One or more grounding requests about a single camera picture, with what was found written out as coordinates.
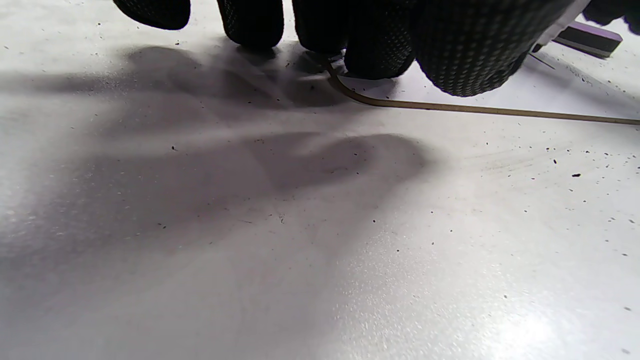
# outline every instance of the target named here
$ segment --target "gloved hand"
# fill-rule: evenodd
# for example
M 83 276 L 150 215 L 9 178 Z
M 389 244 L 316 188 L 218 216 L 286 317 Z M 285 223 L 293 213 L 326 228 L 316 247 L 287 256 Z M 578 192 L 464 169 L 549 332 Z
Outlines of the gloved hand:
M 629 30 L 640 35 L 638 0 L 592 0 L 582 14 L 587 20 L 600 25 L 609 25 L 613 20 L 624 18 Z
M 113 0 L 130 18 L 175 30 L 189 0 Z M 218 0 L 234 42 L 270 49 L 282 37 L 282 0 Z M 473 96 L 500 87 L 572 0 L 292 0 L 296 32 L 308 50 L 346 49 L 347 70 L 394 78 L 414 60 L 442 91 Z

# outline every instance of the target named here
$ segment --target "white surface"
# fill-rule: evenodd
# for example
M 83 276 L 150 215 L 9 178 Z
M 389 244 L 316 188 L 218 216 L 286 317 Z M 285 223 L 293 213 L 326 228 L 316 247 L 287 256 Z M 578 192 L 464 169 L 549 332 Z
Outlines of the white surface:
M 557 38 L 579 15 L 582 14 L 591 0 L 573 0 L 564 14 L 540 36 L 536 44 L 547 45 Z
M 621 20 L 607 28 L 624 38 L 608 60 L 586 59 L 588 55 L 559 44 L 549 44 L 535 55 L 553 69 L 529 56 L 502 87 L 474 97 L 443 93 L 433 86 L 415 62 L 397 79 L 370 81 L 341 76 L 340 80 L 359 94 L 374 99 L 640 120 L 640 101 L 636 99 L 640 99 L 640 85 L 637 81 L 630 85 L 632 80 L 629 80 L 640 75 L 639 69 L 633 68 L 640 58 L 640 37 L 631 35 Z M 611 72 L 618 75 L 603 76 L 610 73 L 601 72 L 604 67 L 610 67 Z M 628 79 L 617 81 L 620 76 Z
M 210 1 L 0 9 L 2 360 L 638 358 L 638 128 L 368 108 Z

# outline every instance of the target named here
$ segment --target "finger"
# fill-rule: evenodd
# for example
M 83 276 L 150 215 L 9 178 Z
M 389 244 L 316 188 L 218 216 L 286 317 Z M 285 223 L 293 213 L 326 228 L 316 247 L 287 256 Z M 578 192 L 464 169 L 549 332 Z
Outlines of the finger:
M 588 21 L 609 25 L 613 20 L 625 16 L 629 4 L 629 0 L 592 0 L 582 14 Z
M 218 0 L 218 8 L 231 41 L 258 51 L 280 42 L 284 31 L 282 0 Z
M 415 58 L 411 47 L 413 0 L 353 0 L 349 7 L 347 71 L 360 78 L 395 78 Z
M 337 54 L 347 46 L 349 12 L 345 0 L 293 0 L 300 45 L 321 54 Z
M 189 0 L 113 0 L 132 20 L 164 30 L 179 30 L 189 22 Z
M 461 97 L 496 89 L 520 68 L 571 0 L 429 0 L 417 9 L 412 42 L 422 71 Z

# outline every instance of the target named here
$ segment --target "black glove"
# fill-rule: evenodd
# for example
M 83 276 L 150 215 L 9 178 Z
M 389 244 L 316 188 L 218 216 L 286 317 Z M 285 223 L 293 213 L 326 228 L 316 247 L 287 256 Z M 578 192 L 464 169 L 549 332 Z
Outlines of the black glove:
M 282 37 L 282 0 L 218 0 L 225 33 L 254 50 Z M 414 60 L 442 91 L 473 96 L 500 87 L 572 0 L 292 0 L 308 50 L 346 49 L 347 70 L 394 78 Z M 189 0 L 114 0 L 130 18 L 161 29 L 189 20 Z
M 624 18 L 629 30 L 640 35 L 638 0 L 592 0 L 582 14 L 585 19 L 600 25 L 609 25 L 613 20 Z

